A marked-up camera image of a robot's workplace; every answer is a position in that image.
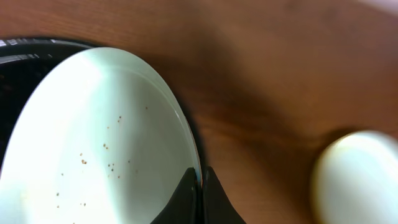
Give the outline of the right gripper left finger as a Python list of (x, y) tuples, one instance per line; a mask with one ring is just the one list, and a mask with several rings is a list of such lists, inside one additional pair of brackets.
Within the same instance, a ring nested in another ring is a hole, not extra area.
[(151, 224), (193, 224), (197, 211), (197, 184), (194, 168), (182, 176), (164, 209)]

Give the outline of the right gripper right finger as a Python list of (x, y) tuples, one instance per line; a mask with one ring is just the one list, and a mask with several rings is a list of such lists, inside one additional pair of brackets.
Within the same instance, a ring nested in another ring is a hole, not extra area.
[(206, 224), (246, 224), (210, 166), (206, 167), (203, 176), (203, 211)]

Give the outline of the light blue plate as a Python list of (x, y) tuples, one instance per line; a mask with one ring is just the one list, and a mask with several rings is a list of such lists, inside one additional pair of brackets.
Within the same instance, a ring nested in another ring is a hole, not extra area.
[(33, 91), (1, 170), (2, 223), (150, 223), (197, 146), (164, 79), (120, 49), (79, 52)]
[(310, 179), (317, 223), (397, 224), (397, 139), (358, 131), (332, 142)]

